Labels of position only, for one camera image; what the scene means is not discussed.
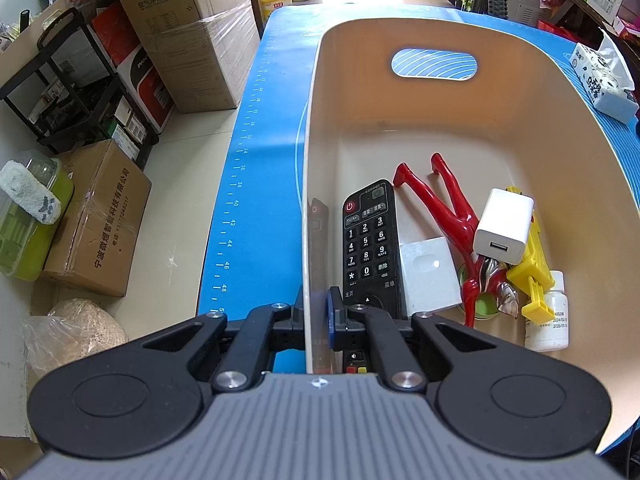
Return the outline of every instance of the gray ribbed surface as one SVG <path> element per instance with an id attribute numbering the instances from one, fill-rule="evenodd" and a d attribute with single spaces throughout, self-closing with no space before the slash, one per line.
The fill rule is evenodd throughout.
<path id="1" fill-rule="evenodd" d="M 217 397 L 194 430 L 148 455 L 88 462 L 48 454 L 33 480 L 606 480 L 592 454 L 518 462 L 457 438 L 419 396 L 375 375 L 268 374 L 260 387 Z"/>

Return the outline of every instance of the tiled floor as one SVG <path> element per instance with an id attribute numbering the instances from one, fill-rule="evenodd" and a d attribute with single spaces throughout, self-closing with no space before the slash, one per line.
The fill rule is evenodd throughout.
<path id="1" fill-rule="evenodd" d="M 314 3 L 446 6 L 446 0 L 314 0 Z M 59 300 L 93 298 L 137 338 L 194 316 L 209 225 L 236 110 L 175 114 L 152 150 L 145 173 L 152 189 L 122 299 L 40 285 L 36 310 Z"/>

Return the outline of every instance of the red toy figure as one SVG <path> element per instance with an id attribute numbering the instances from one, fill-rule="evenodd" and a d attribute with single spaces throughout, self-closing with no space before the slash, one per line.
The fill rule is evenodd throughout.
<path id="1" fill-rule="evenodd" d="M 433 173 L 439 174 L 444 180 L 455 214 L 442 203 L 429 186 L 414 175 L 404 162 L 396 169 L 394 186 L 408 184 L 427 206 L 445 236 L 462 254 L 468 276 L 462 285 L 465 325 L 473 327 L 476 318 L 476 299 L 480 292 L 489 292 L 493 296 L 500 293 L 502 297 L 504 287 L 501 284 L 506 282 L 506 266 L 474 253 L 474 235 L 478 228 L 476 213 L 466 201 L 456 177 L 439 153 L 431 156 L 431 168 Z"/>

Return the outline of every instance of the yellow toy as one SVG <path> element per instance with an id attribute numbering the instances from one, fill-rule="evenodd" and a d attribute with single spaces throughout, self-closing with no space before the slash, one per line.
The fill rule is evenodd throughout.
<path id="1" fill-rule="evenodd" d="M 522 192 L 515 186 L 507 187 L 512 193 Z M 554 319 L 554 311 L 544 300 L 544 291 L 551 288 L 555 281 L 546 264 L 545 253 L 540 243 L 540 224 L 534 212 L 531 217 L 529 237 L 524 249 L 522 261 L 507 271 L 507 279 L 531 298 L 531 302 L 522 307 L 522 315 L 537 324 L 545 324 Z"/>

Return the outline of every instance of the tissue pack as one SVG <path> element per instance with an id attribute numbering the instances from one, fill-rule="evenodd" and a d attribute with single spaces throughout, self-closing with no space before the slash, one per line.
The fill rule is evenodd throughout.
<path id="1" fill-rule="evenodd" d="M 599 52 L 576 44 L 571 66 L 596 110 L 627 124 L 638 111 L 633 92 L 621 88 L 607 61 Z"/>

